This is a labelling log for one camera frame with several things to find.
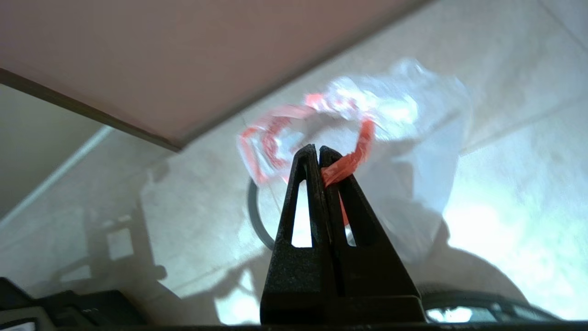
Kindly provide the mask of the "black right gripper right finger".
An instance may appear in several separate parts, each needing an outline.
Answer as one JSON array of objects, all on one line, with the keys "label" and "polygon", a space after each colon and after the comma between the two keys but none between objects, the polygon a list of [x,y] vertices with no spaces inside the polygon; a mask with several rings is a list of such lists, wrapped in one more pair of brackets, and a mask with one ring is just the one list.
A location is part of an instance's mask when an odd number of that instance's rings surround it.
[{"label": "black right gripper right finger", "polygon": [[353,173],[326,181],[324,193],[336,320],[424,323],[420,293]]}]

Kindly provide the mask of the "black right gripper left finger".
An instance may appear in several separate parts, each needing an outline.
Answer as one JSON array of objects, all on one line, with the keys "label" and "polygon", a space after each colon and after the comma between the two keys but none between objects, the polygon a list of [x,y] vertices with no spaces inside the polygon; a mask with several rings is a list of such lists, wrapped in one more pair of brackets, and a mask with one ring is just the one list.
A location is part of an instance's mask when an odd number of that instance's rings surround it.
[{"label": "black right gripper left finger", "polygon": [[[306,182],[311,247],[292,243],[300,183]],[[309,144],[292,162],[281,220],[260,302],[263,325],[321,322],[329,294],[329,235],[326,226],[325,189],[317,149]]]}]

